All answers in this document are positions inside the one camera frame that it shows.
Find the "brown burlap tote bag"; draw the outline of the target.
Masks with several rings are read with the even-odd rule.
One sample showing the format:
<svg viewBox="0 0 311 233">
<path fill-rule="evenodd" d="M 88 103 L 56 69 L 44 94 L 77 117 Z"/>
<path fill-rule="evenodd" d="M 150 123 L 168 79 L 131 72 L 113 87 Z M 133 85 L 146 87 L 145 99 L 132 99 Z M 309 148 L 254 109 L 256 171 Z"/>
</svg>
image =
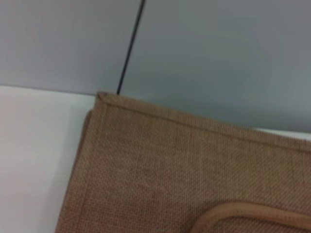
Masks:
<svg viewBox="0 0 311 233">
<path fill-rule="evenodd" d="M 98 93 L 55 233 L 311 233 L 311 141 Z"/>
</svg>

